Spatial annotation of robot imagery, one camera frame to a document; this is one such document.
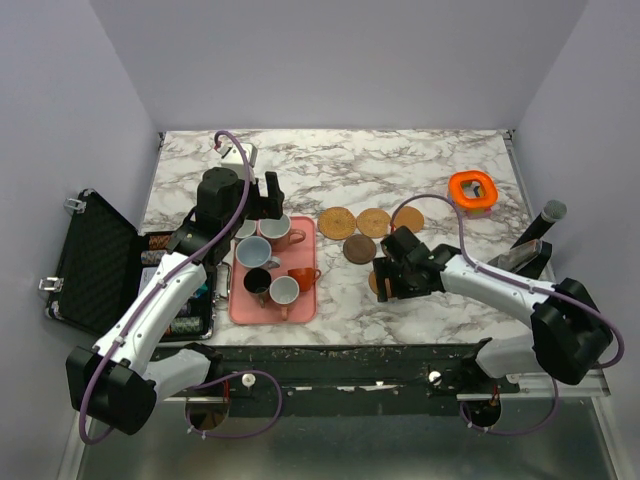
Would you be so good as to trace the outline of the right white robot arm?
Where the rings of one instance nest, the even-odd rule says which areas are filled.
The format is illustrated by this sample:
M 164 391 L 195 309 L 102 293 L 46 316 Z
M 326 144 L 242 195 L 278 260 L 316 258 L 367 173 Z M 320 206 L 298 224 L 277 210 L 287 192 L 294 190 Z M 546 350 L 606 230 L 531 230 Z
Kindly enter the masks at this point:
M 485 390 L 496 378 L 536 372 L 577 385 L 614 339 L 586 288 L 573 279 L 559 284 L 529 279 L 478 262 L 450 245 L 429 249 L 406 227 L 383 239 L 381 248 L 382 256 L 373 261 L 379 301 L 451 293 L 527 327 L 519 336 L 478 342 L 459 370 L 471 391 Z

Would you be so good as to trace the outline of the woven rattan coaster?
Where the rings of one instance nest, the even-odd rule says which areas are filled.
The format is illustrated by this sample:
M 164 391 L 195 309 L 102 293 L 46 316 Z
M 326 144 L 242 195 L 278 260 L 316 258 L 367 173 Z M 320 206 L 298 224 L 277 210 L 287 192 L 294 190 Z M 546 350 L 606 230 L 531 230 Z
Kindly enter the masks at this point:
M 361 234 L 378 239 L 384 237 L 389 230 L 391 217 L 380 208 L 368 208 L 356 217 L 356 226 Z
M 320 214 L 318 230 L 328 239 L 344 240 L 356 229 L 356 218 L 345 207 L 331 207 Z

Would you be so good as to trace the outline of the light wood coaster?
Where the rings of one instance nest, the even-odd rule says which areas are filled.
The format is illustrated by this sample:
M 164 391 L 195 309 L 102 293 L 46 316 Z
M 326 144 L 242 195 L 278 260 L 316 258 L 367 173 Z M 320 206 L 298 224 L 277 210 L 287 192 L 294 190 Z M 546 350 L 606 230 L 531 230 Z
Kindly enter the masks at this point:
M 384 279 L 384 283 L 385 283 L 385 292 L 388 298 L 392 298 L 393 297 L 393 292 L 391 289 L 391 284 L 390 284 L 390 280 L 388 278 Z M 371 291 L 375 294 L 378 295 L 379 294 L 379 288 L 378 288 L 378 284 L 377 284 L 377 278 L 375 275 L 374 271 L 371 271 L 369 276 L 368 276 L 368 284 L 369 284 L 369 288 L 371 289 Z
M 414 207 L 404 206 L 399 209 L 393 220 L 393 229 L 407 227 L 412 233 L 418 233 L 425 224 L 423 214 Z

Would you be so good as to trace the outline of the pink mug white inside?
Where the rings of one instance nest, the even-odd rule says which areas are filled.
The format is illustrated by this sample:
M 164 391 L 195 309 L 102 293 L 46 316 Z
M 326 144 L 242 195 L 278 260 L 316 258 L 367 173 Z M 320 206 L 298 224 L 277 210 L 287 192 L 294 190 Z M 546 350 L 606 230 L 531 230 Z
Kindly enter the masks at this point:
M 302 243 L 306 239 L 303 230 L 295 229 L 288 215 L 279 219 L 261 219 L 258 222 L 260 235 L 265 238 L 274 252 L 282 252 L 292 245 Z

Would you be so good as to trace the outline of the dark wood coaster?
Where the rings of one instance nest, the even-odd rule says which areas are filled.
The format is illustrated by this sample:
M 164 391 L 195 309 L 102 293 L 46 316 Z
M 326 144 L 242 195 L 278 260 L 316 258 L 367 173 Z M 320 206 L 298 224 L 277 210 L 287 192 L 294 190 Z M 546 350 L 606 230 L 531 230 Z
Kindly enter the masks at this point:
M 371 262 L 376 256 L 376 245 L 374 241 L 366 235 L 354 234 L 348 237 L 343 245 L 345 258 L 357 265 Z

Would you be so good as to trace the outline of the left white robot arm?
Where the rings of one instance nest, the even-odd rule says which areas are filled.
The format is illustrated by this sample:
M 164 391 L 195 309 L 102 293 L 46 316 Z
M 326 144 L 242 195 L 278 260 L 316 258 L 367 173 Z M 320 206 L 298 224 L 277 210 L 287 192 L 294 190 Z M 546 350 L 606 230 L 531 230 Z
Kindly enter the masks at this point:
M 66 360 L 72 406 L 79 413 L 79 434 L 88 445 L 86 421 L 104 423 L 108 431 L 133 435 L 147 422 L 156 404 L 183 390 L 201 395 L 227 385 L 222 356 L 192 342 L 161 361 L 151 357 L 181 307 L 206 283 L 247 219 L 277 219 L 284 192 L 275 172 L 265 174 L 267 194 L 250 177 L 229 168 L 207 170 L 197 189 L 195 206 L 173 232 L 152 280 L 113 327 L 91 348 L 77 347 Z

